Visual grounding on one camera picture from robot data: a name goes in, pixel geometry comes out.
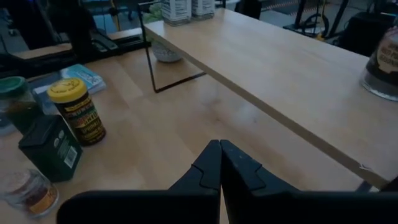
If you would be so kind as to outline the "wooden shelf with black legs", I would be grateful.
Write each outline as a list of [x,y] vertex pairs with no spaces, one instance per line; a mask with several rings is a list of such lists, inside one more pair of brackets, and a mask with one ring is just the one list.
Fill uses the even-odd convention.
[[362,86],[365,56],[225,8],[142,31],[369,184],[398,188],[398,102]]

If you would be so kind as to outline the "green-lid oregano jar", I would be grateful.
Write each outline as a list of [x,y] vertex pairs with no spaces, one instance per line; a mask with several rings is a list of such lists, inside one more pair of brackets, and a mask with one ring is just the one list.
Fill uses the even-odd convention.
[[24,77],[0,78],[0,112],[24,135],[44,115]]

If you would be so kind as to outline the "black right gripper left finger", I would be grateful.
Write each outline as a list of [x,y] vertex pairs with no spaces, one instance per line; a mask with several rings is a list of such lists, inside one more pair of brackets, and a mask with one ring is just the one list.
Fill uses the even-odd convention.
[[211,140],[166,190],[90,190],[62,203],[57,224],[220,224],[222,148]]

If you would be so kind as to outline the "dark green spice tin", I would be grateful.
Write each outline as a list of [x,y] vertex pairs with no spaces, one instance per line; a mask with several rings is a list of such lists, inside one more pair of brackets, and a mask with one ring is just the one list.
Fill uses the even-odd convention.
[[18,147],[53,183],[72,179],[83,153],[68,125],[57,114],[38,117]]

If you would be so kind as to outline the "yellow-lid spice jar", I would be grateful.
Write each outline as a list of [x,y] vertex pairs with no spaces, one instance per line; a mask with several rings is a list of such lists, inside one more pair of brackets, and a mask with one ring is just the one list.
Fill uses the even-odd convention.
[[47,95],[81,146],[92,146],[104,139],[106,129],[82,79],[61,79],[48,87]]

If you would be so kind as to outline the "tan-lid glass jar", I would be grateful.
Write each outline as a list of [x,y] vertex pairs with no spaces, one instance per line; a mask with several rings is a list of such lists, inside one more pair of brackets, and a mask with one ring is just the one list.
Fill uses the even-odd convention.
[[398,101],[398,26],[392,26],[370,56],[362,85],[371,93]]

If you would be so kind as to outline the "small cork-top glass jar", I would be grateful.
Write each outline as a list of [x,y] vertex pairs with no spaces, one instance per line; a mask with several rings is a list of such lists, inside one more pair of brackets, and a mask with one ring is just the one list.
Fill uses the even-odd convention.
[[56,186],[35,169],[0,172],[0,199],[29,218],[47,215],[59,199]]

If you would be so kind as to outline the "green succulent in white pot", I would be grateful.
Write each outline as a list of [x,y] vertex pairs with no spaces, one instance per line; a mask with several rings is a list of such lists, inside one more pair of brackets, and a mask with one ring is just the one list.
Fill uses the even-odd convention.
[[[149,6],[149,12],[143,13],[143,22],[145,24],[162,21],[162,12],[160,3],[154,3]],[[173,63],[182,59],[179,54],[167,48],[164,44],[155,40],[149,33],[146,32],[146,40],[151,43],[153,54],[160,62]]]

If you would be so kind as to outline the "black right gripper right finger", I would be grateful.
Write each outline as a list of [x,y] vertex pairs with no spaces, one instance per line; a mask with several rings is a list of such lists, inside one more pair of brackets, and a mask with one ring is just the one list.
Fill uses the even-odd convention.
[[230,224],[398,224],[398,192],[299,190],[222,140]]

